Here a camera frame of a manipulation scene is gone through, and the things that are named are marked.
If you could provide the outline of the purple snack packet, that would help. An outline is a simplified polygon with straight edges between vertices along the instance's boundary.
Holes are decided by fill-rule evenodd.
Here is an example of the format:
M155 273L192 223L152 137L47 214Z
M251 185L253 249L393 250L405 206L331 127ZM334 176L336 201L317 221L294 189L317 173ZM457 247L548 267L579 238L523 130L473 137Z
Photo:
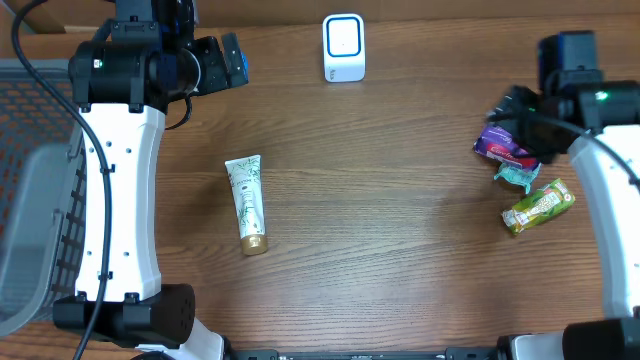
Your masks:
M474 143L474 151L525 171L533 171L540 165L536 158L530 157L526 150L515 143L508 131L494 124L488 124L482 130Z

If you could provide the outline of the teal packet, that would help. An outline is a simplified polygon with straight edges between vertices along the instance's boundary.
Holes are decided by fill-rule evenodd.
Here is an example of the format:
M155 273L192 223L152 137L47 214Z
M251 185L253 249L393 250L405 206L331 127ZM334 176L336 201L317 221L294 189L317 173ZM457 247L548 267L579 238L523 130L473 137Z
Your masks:
M520 186L526 194L531 191L531 186L537 178L542 165L538 164L533 169L521 169L513 165L503 163L494 175L495 180L503 179L506 182Z

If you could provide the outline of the green yellow sachet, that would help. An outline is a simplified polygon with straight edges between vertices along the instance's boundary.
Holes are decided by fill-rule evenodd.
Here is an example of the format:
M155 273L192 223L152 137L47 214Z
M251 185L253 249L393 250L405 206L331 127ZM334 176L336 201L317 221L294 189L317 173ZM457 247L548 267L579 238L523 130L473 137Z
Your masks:
M503 211L501 216L510 231L517 235L562 214L574 202L574 194L558 178Z

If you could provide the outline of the white cosmetic tube gold cap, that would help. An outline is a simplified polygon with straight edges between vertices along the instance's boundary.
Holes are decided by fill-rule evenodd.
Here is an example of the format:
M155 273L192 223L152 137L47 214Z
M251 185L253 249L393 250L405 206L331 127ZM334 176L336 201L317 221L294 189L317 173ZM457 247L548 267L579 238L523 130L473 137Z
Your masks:
M268 250L261 178L261 156L225 162L230 181L244 255Z

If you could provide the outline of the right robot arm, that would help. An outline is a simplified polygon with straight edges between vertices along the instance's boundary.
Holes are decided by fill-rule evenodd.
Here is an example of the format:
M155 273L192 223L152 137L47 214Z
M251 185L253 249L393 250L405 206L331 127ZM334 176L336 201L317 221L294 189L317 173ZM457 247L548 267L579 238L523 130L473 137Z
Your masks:
M514 86L488 113L528 156L566 154L580 180L601 258L602 320L501 337L495 359L639 356L639 84L608 81L591 31L538 45L538 91Z

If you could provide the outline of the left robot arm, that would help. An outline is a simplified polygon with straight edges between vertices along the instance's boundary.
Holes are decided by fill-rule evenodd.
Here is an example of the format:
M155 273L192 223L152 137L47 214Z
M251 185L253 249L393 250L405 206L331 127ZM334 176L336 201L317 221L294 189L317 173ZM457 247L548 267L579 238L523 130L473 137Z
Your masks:
M161 279L155 181L172 102L248 81L237 37L196 38L190 0L120 1L116 15L69 62L86 123L84 248L72 295L57 300L59 329L136 348L146 359L229 359L226 338L196 317L187 284Z

